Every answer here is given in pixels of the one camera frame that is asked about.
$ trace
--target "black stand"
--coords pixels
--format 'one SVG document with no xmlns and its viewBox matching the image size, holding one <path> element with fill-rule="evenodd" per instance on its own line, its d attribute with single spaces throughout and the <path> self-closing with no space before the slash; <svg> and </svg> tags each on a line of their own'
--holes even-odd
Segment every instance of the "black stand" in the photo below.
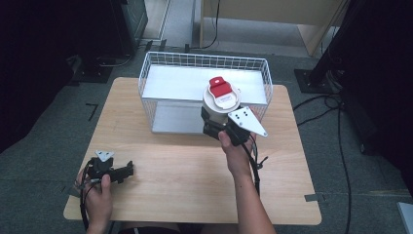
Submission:
<svg viewBox="0 0 413 234">
<path fill-rule="evenodd" d="M 110 66 L 92 66 L 86 67 L 81 64 L 73 76 L 72 82 L 102 83 L 106 84 L 112 67 Z"/>
<path fill-rule="evenodd" d="M 297 79 L 301 93 L 333 94 L 333 90 L 331 89 L 327 79 L 325 79 L 325 76 L 317 83 L 311 82 L 310 76 L 312 72 L 312 70 L 294 69 L 295 78 Z"/>
</svg>

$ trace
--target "hand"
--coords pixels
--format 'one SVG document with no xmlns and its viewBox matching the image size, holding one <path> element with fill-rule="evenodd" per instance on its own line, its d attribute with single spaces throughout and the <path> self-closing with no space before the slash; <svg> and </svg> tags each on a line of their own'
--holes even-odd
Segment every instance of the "hand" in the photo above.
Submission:
<svg viewBox="0 0 413 234">
<path fill-rule="evenodd" d="M 83 170 L 78 174 L 77 181 L 82 181 Z M 103 233 L 112 215 L 113 203 L 110 193 L 110 176 L 104 175 L 100 186 L 87 183 L 83 190 L 86 197 L 86 211 L 89 217 L 88 233 Z"/>
<path fill-rule="evenodd" d="M 221 141 L 222 150 L 227 156 L 228 169 L 233 175 L 234 179 L 244 176 L 251 176 L 251 169 L 249 167 L 249 158 L 242 146 L 234 146 L 230 137 L 226 132 L 222 131 L 218 134 L 219 141 Z M 252 148 L 252 140 L 249 139 L 245 143 L 246 148 L 250 151 Z"/>
</svg>

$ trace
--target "white wire basket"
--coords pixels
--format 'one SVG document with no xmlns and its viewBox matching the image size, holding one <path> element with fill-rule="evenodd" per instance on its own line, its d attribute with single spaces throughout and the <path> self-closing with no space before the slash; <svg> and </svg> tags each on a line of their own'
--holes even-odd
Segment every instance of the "white wire basket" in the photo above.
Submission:
<svg viewBox="0 0 413 234">
<path fill-rule="evenodd" d="M 273 84 L 264 58 L 149 52 L 138 89 L 153 133 L 201 134 L 204 90 L 222 76 L 241 92 L 241 105 L 263 118 Z"/>
</svg>

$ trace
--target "black device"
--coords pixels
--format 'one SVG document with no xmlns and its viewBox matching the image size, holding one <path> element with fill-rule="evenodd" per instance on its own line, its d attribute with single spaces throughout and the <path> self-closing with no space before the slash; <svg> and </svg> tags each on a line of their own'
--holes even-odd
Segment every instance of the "black device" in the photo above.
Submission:
<svg viewBox="0 0 413 234">
<path fill-rule="evenodd" d="M 82 215 L 83 224 L 85 225 L 85 230 L 88 230 L 89 228 L 88 216 L 86 215 L 86 197 L 93 186 L 97 183 L 101 183 L 104 175 L 109 175 L 111 182 L 118 181 L 118 183 L 124 182 L 125 178 L 133 175 L 132 161 L 129 161 L 125 167 L 116 170 L 114 170 L 112 166 L 112 157 L 108 158 L 104 162 L 100 160 L 100 158 L 92 158 L 83 170 L 82 181 L 80 181 L 78 188 L 80 189 L 80 212 Z M 86 175 L 90 177 L 90 183 L 92 186 L 88 191 L 86 191 L 86 194 L 84 194 Z"/>
<path fill-rule="evenodd" d="M 113 158 L 109 158 L 105 162 L 102 162 L 99 158 L 92 158 L 91 165 L 88 168 L 88 176 L 91 182 L 101 182 L 102 177 L 106 174 L 110 176 L 111 182 L 118 181 L 118 183 L 123 183 L 125 178 L 133 176 L 132 161 L 129 161 L 125 167 L 116 170 L 112 168 Z"/>
<path fill-rule="evenodd" d="M 238 125 L 234 123 L 234 121 L 232 121 L 231 119 L 228 119 L 228 123 L 226 123 L 225 125 L 213 122 L 209 120 L 209 113 L 203 107 L 201 109 L 201 117 L 204 120 L 203 133 L 205 135 L 208 135 L 215 139 L 219 139 L 219 132 L 226 131 L 228 137 L 230 137 L 231 142 L 232 144 L 234 144 L 234 146 L 238 146 L 242 143 L 245 143 L 249 139 L 250 131 L 238 127 Z"/>
<path fill-rule="evenodd" d="M 249 149 L 246 148 L 246 146 L 244 145 L 244 143 L 251 137 L 250 131 L 247 131 L 245 129 L 240 128 L 236 123 L 234 123 L 233 120 L 231 120 L 231 118 L 228 118 L 228 123 L 226 124 L 220 124 L 214 121 L 211 121 L 209 119 L 209 113 L 207 112 L 207 110 L 202 107 L 201 108 L 201 117 L 204 120 L 204 129 L 203 129 L 203 133 L 205 135 L 208 135 L 210 137 L 213 137 L 215 139 L 219 140 L 218 134 L 221 131 L 225 131 L 228 135 L 228 137 L 231 139 L 231 143 L 234 146 L 238 146 L 241 145 L 243 147 L 243 149 L 245 150 L 245 153 L 248 155 L 248 160 L 249 160 L 249 164 L 252 167 L 252 172 L 254 174 L 254 185 L 255 185 L 255 189 L 257 190 L 258 196 L 260 194 L 260 189 L 259 189 L 259 183 L 260 183 L 260 178 L 259 178 L 259 174 L 258 174 L 258 170 L 262 168 L 262 164 L 263 162 L 268 158 L 266 157 L 261 163 L 258 164 L 257 159 L 258 159 L 258 152 L 256 150 L 256 144 L 255 144 L 255 140 L 253 140 L 254 142 L 254 146 L 255 150 L 254 154 L 255 154 L 255 160 L 252 158 L 251 153 L 249 152 Z"/>
</svg>

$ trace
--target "cable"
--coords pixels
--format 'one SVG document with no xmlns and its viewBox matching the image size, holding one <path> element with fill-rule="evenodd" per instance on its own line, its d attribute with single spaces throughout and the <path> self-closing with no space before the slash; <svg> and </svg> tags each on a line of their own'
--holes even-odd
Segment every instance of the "cable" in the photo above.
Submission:
<svg viewBox="0 0 413 234">
<path fill-rule="evenodd" d="M 325 112 L 323 112 L 321 115 L 318 115 L 318 116 L 316 116 L 316 117 L 313 117 L 313 118 L 304 120 L 303 122 L 297 124 L 297 127 L 300 127 L 301 125 L 304 125 L 304 124 L 306 124 L 306 123 L 308 123 L 308 122 L 310 122 L 310 121 L 317 120 L 317 119 L 319 119 L 320 117 L 324 116 L 326 113 L 328 113 L 328 112 L 330 112 L 330 111 L 332 111 L 332 110 L 335 110 L 335 109 L 337 109 L 337 108 L 328 109 L 328 110 L 326 110 Z"/>
<path fill-rule="evenodd" d="M 212 42 L 205 47 L 195 47 L 195 48 L 190 48 L 190 49 L 202 49 L 203 50 L 203 49 L 207 49 L 211 47 L 215 43 L 216 38 L 218 37 L 218 19 L 219 19 L 219 5 L 220 4 L 221 4 L 221 0 L 218 0 L 218 6 L 216 7 L 216 17 L 215 17 L 215 37 L 213 38 Z"/>
<path fill-rule="evenodd" d="M 128 63 L 131 60 L 131 55 L 129 55 L 128 59 L 122 63 L 118 63 L 118 64 L 99 64 L 99 66 L 103 66 L 103 67 L 116 67 L 116 66 L 123 66 L 126 63 Z"/>
<path fill-rule="evenodd" d="M 315 97 L 308 98 L 308 99 L 304 100 L 303 102 L 295 105 L 295 106 L 292 108 L 292 110 L 294 111 L 294 110 L 298 109 L 298 107 L 302 106 L 303 104 L 306 104 L 306 103 L 308 103 L 308 102 L 311 102 L 311 101 L 313 101 L 313 100 L 315 100 L 315 99 L 318 99 L 318 98 L 330 98 L 330 97 L 332 97 L 332 95 L 320 95 L 320 96 L 315 96 Z"/>
<path fill-rule="evenodd" d="M 313 101 L 313 100 L 315 100 L 315 99 L 318 99 L 318 98 L 324 98 L 324 104 L 325 104 L 325 106 L 328 107 L 328 110 L 324 111 L 323 113 L 321 113 L 320 115 L 318 115 L 318 116 L 316 116 L 316 117 L 312 117 L 312 118 L 309 118 L 309 119 L 304 120 L 303 122 L 297 124 L 297 127 L 299 127 L 299 126 L 301 126 L 301 125 L 304 125 L 304 124 L 306 124 L 306 123 L 308 123 L 308 122 L 310 122 L 310 121 L 317 120 L 317 119 L 321 118 L 322 116 L 324 116 L 325 114 L 327 114 L 328 112 L 330 112 L 330 111 L 332 111 L 332 110 L 335 110 L 335 109 L 337 109 L 337 108 L 340 107 L 340 102 L 339 102 L 336 98 L 334 98 L 332 95 L 322 95 L 322 96 L 316 96 L 316 97 L 312 97 L 312 98 L 309 98 L 309 99 L 304 100 L 303 102 L 297 104 L 297 105 L 293 108 L 293 110 L 296 110 L 298 107 L 302 106 L 303 104 L 309 103 L 309 102 L 311 102 L 311 101 Z M 327 100 L 328 100 L 328 99 L 333 99 L 333 100 L 337 103 L 337 105 L 336 105 L 336 106 L 331 106 L 331 105 L 329 105 L 329 104 L 327 103 Z"/>
<path fill-rule="evenodd" d="M 344 160 L 344 153 L 343 153 L 343 146 L 341 143 L 341 108 L 338 108 L 338 145 L 340 147 L 340 154 L 341 154 L 341 161 L 343 162 L 343 168 L 344 172 L 346 174 L 346 182 L 347 182 L 347 191 L 348 191 L 348 198 L 349 198 L 349 203 L 348 203 L 348 208 L 347 208 L 347 223 L 346 223 L 346 231 L 345 233 L 349 233 L 350 229 L 350 222 L 352 220 L 352 187 L 350 186 L 350 179 L 349 179 L 349 172 L 347 170 L 347 165 L 346 161 Z"/>
<path fill-rule="evenodd" d="M 259 178 L 259 174 L 258 174 L 258 169 L 257 169 L 257 163 L 254 162 L 254 159 L 252 158 L 251 154 L 249 153 L 249 150 L 246 148 L 245 144 L 242 143 L 241 146 L 243 147 L 243 149 L 245 150 L 245 153 L 248 155 L 248 159 L 249 159 L 249 164 L 252 167 L 252 172 L 254 174 L 254 184 L 255 184 L 255 189 L 257 190 L 258 196 L 260 194 L 260 190 L 259 190 L 259 182 L 260 182 L 260 178 Z"/>
<path fill-rule="evenodd" d="M 317 99 L 317 98 L 322 98 L 323 96 L 317 96 L 317 97 L 312 97 L 309 98 L 307 100 L 304 100 L 303 102 L 299 103 L 298 105 L 296 105 L 293 109 L 297 109 L 298 107 L 300 107 L 301 105 L 305 104 L 305 103 L 309 103 L 310 101 Z M 337 102 L 337 106 L 331 106 L 327 103 L 328 98 L 333 98 L 336 102 Z M 338 109 L 338 117 L 337 117 L 337 135 L 338 135 L 338 144 L 339 144 L 339 148 L 340 148 L 340 156 L 341 156 L 341 161 L 343 163 L 343 168 L 344 168 L 344 173 L 346 175 L 346 183 L 347 183 L 347 191 L 348 191 L 348 208 L 347 208 L 347 223 L 346 223 L 346 229 L 345 229 L 345 233 L 348 234 L 349 230 L 350 230 L 350 223 L 352 220 L 352 187 L 350 185 L 350 177 L 349 177 L 349 171 L 347 169 L 347 165 L 346 165 L 346 161 L 344 159 L 344 152 L 343 152 L 343 144 L 341 142 L 341 107 L 343 105 L 343 101 L 339 101 L 336 98 L 332 97 L 332 96 L 327 96 L 324 99 L 324 104 L 329 108 L 327 111 L 325 111 L 324 113 L 322 113 L 321 115 L 308 119 L 300 124 L 298 124 L 297 126 L 300 126 L 302 124 L 305 124 L 307 122 L 310 122 L 311 120 L 317 119 L 323 115 L 325 115 L 326 113 Z"/>
<path fill-rule="evenodd" d="M 92 161 L 89 161 L 85 169 L 83 169 L 83 174 L 82 174 L 82 180 L 80 182 L 80 213 L 82 215 L 82 220 L 83 220 L 83 225 L 85 226 L 85 230 L 88 230 L 89 228 L 89 222 L 88 222 L 88 216 L 86 215 L 86 195 L 83 196 L 83 192 L 85 190 L 85 179 L 86 179 L 86 174 L 88 172 L 89 165 L 91 164 Z"/>
</svg>

